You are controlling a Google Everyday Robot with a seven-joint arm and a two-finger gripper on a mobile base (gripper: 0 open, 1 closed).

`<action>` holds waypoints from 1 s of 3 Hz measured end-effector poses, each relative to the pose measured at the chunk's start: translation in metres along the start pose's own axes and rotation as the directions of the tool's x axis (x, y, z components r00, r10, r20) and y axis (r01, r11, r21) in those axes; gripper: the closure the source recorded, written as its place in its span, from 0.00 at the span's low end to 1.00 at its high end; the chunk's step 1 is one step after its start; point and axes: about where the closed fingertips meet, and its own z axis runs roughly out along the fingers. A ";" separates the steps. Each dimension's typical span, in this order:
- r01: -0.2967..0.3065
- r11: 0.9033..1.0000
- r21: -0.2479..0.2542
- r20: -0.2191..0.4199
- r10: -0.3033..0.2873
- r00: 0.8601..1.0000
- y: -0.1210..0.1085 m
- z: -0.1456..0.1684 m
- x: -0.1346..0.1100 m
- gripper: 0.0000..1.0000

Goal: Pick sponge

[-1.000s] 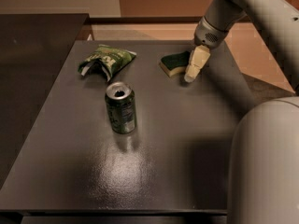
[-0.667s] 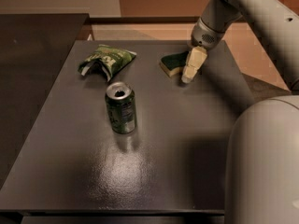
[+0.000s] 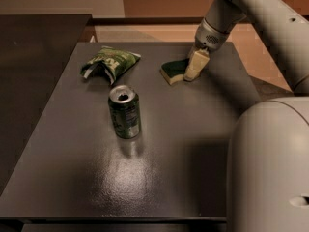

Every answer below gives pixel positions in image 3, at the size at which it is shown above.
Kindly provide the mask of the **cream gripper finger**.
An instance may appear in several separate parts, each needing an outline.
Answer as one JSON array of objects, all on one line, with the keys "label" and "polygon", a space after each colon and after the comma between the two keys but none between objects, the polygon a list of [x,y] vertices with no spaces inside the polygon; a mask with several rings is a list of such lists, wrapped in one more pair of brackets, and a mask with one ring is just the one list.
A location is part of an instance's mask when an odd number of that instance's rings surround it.
[{"label": "cream gripper finger", "polygon": [[202,69],[210,60],[210,55],[206,48],[201,49],[193,46],[188,57],[189,62],[187,64],[183,79],[185,81],[193,81],[200,76]]}]

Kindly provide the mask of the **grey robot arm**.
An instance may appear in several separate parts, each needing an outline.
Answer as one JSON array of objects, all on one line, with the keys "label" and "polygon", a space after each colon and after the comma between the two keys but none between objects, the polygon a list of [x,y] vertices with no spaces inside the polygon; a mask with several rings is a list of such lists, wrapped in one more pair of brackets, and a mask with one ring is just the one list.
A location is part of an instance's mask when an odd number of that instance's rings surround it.
[{"label": "grey robot arm", "polygon": [[195,50],[247,19],[292,95],[246,110],[227,157],[227,232],[309,232],[309,22],[282,0],[214,0]]}]

